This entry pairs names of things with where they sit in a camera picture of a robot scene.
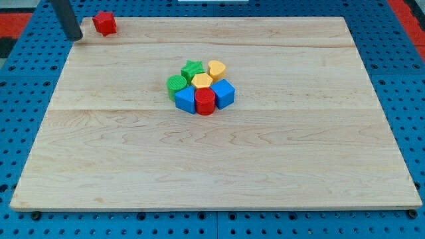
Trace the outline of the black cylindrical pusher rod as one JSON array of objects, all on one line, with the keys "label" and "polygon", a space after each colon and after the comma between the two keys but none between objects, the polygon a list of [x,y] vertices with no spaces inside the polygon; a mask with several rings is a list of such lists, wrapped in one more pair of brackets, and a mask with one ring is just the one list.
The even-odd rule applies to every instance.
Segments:
[{"label": "black cylindrical pusher rod", "polygon": [[50,0],[66,38],[72,42],[82,39],[83,34],[69,0]]}]

